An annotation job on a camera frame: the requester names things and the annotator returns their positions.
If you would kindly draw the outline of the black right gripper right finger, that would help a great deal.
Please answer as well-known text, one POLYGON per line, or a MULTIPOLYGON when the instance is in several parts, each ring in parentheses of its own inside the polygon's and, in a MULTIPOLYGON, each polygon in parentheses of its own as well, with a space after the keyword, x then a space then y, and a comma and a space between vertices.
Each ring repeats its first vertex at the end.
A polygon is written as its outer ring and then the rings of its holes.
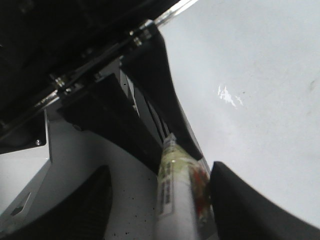
POLYGON ((211 204, 221 240, 318 240, 320 230, 280 208, 216 161, 211 204))

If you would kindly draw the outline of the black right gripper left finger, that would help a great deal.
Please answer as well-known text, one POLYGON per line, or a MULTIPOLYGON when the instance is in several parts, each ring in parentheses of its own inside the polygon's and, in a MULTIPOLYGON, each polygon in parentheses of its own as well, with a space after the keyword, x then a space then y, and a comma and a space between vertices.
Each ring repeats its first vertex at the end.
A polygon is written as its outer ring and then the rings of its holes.
POLYGON ((65 200, 5 240, 103 240, 113 204, 110 169, 100 166, 65 200))

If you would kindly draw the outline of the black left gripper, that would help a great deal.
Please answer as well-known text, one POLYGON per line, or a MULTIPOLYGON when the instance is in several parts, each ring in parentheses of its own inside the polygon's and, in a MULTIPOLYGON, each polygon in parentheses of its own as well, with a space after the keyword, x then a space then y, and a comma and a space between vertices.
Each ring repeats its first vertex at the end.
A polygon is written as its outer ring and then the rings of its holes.
POLYGON ((115 74, 102 72, 111 63, 117 62, 117 70, 125 74, 121 60, 133 48, 132 35, 150 24, 159 29, 192 4, 191 0, 1 1, 1 139, 54 102, 62 106, 62 100, 78 90, 115 74))

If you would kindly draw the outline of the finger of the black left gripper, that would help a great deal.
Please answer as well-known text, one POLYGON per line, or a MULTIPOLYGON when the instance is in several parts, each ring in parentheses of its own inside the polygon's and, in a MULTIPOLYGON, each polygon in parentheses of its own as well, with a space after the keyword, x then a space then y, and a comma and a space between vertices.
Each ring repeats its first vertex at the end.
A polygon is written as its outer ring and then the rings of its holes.
POLYGON ((57 112, 68 123, 109 140, 158 172, 162 147, 130 104, 115 74, 66 97, 57 112))
POLYGON ((195 160, 203 154, 174 88, 165 40, 151 23, 132 35, 133 48, 121 59, 121 69, 152 104, 175 135, 177 143, 195 160))

